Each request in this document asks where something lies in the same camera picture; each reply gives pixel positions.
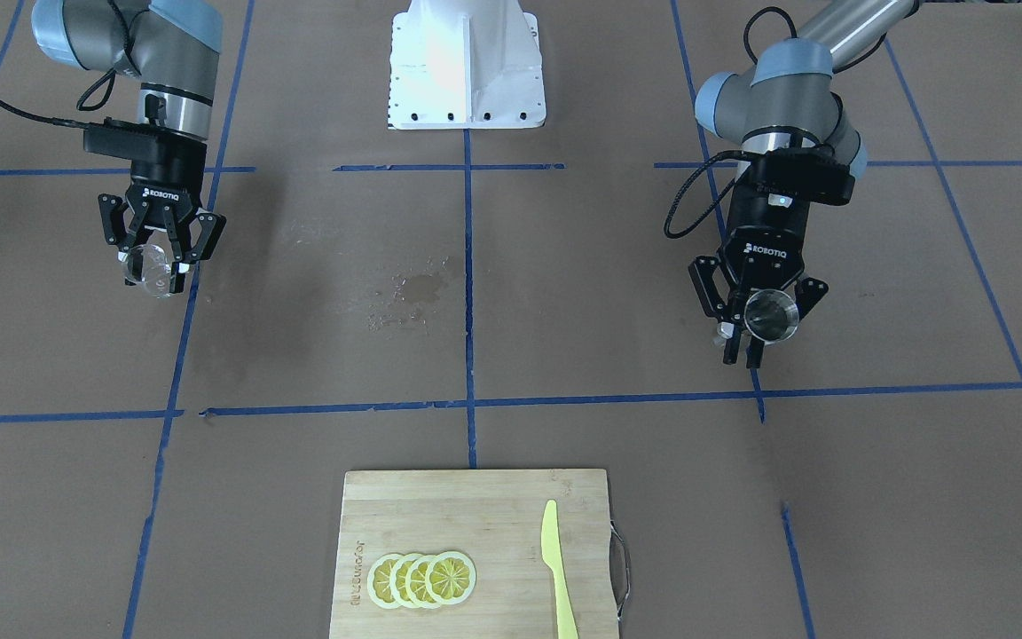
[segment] gray robot arm segment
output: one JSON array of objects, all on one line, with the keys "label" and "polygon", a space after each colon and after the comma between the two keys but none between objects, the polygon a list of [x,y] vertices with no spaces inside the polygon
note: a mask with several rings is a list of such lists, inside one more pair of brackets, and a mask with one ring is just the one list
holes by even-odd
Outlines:
[{"label": "gray robot arm segment", "polygon": [[777,135],[777,130],[798,131],[805,145],[832,146],[835,159],[861,177],[867,150],[841,100],[831,94],[832,74],[920,4],[919,0],[835,0],[799,30],[798,39],[772,45],[755,67],[709,78],[697,93],[697,122],[717,137],[742,142],[745,150],[756,152],[789,145],[790,137]]},{"label": "gray robot arm segment", "polygon": [[118,0],[125,32],[98,0],[37,0],[34,37],[62,64],[118,70],[141,81],[139,122],[205,140],[212,120],[223,17],[203,0]]}]

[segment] knife blade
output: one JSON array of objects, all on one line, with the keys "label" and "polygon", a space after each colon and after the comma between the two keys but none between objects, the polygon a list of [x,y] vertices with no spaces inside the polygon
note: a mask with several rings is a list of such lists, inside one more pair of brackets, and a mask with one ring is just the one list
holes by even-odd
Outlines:
[{"label": "knife blade", "polygon": [[570,606],[567,575],[562,568],[562,545],[559,543],[559,505],[555,499],[543,510],[543,561],[555,576],[555,610],[559,639],[578,639],[575,611]]}]

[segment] cutting board handle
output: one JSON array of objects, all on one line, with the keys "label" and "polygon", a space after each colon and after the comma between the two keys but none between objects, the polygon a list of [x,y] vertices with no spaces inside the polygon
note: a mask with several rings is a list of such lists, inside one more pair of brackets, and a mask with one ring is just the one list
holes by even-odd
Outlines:
[{"label": "cutting board handle", "polygon": [[[617,554],[621,558],[621,566],[614,566],[613,562],[613,550],[617,548],[620,553]],[[621,618],[624,613],[625,602],[629,601],[630,594],[630,584],[632,583],[629,578],[629,545],[625,543],[625,538],[621,537],[620,533],[617,533],[617,524],[613,522],[613,519],[609,519],[609,583],[613,586],[613,600],[617,603],[617,623],[621,623]],[[621,583],[621,587],[617,588],[617,579],[624,580]]]}]

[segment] water stain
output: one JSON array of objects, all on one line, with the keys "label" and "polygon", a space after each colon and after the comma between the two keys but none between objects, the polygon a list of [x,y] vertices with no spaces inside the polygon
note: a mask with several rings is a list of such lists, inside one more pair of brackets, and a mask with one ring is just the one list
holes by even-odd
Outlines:
[{"label": "water stain", "polygon": [[409,278],[394,278],[397,288],[393,302],[405,304],[431,304],[437,302],[436,294],[444,287],[444,276],[438,272],[431,275],[411,275]]},{"label": "water stain", "polygon": [[428,328],[428,321],[436,316],[436,303],[452,279],[463,276],[462,260],[454,258],[429,259],[425,270],[411,275],[394,275],[392,294],[377,288],[373,290],[372,309],[369,313],[369,330],[379,331],[392,326]]}]

